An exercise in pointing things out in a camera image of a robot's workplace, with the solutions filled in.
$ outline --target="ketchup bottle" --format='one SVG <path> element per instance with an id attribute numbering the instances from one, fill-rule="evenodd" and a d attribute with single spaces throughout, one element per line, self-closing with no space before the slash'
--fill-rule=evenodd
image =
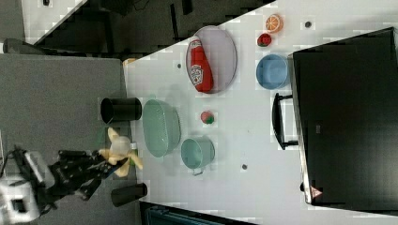
<path id="1" fill-rule="evenodd" d="M 198 92 L 207 93 L 213 88 L 213 75 L 207 61 L 205 50 L 198 36 L 194 36 L 191 48 L 191 82 Z"/>

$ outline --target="orange slice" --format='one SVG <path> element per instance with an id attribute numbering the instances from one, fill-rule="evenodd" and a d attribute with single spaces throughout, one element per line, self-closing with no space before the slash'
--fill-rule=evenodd
<path id="1" fill-rule="evenodd" d="M 268 17 L 266 21 L 266 28 L 270 34 L 277 33 L 278 31 L 282 30 L 283 28 L 283 20 L 277 14 L 273 14 Z"/>

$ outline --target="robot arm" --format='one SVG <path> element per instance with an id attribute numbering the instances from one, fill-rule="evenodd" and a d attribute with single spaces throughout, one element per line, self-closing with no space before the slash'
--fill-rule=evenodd
<path id="1" fill-rule="evenodd" d="M 59 161 L 51 166 L 39 152 L 16 146 L 8 154 L 8 158 L 16 161 L 20 176 L 0 178 L 0 224 L 33 221 L 56 209 L 55 202 L 67 195 L 79 194 L 88 201 L 101 179 L 127 161 L 125 158 L 111 165 L 98 151 L 91 155 L 76 151 L 59 151 L 58 154 Z"/>

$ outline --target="black mug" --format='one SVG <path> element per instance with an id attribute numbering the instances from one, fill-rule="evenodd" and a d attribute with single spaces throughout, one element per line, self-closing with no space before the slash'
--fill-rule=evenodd
<path id="1" fill-rule="evenodd" d="M 141 101 L 136 97 L 104 98 L 100 104 L 100 114 L 105 124 L 139 120 L 142 111 Z"/>
<path id="2" fill-rule="evenodd" d="M 137 184 L 134 186 L 122 187 L 114 189 L 111 193 L 112 204 L 115 207 L 131 203 L 147 195 L 147 187 L 145 184 Z"/>

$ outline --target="blue bowl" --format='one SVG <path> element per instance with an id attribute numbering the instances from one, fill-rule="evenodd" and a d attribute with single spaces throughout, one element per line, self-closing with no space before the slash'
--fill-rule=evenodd
<path id="1" fill-rule="evenodd" d="M 277 54 L 269 54 L 257 65 L 257 81 L 268 90 L 282 88 L 290 82 L 288 72 L 285 58 Z"/>

